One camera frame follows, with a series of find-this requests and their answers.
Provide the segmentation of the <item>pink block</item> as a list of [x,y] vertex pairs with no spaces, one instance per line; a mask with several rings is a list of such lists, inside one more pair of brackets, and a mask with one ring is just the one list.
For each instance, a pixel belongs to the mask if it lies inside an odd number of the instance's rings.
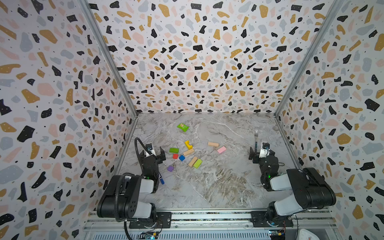
[[227,150],[227,148],[226,148],[225,146],[223,146],[223,147],[217,149],[217,152],[218,152],[219,154],[222,154],[222,153],[224,153],[226,150]]

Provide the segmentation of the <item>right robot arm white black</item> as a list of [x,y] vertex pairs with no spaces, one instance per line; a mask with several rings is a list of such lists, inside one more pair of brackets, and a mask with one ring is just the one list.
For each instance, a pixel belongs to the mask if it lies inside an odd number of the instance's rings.
[[255,228],[292,227],[292,216],[311,209],[323,209],[336,204],[336,194],[314,168],[278,170],[282,163],[269,147],[259,153],[250,149],[249,160],[261,170],[261,184],[268,192],[291,190],[283,200],[269,203],[265,211],[252,211],[251,222]]

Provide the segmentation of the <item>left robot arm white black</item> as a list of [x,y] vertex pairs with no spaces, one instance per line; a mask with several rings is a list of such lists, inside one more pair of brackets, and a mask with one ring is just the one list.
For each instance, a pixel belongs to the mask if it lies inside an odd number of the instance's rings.
[[165,151],[160,148],[157,156],[143,151],[139,154],[141,175],[124,173],[111,178],[98,206],[100,218],[113,218],[118,222],[134,221],[153,225],[157,221],[156,206],[139,201],[140,195],[154,194],[164,180],[159,164],[166,160]]

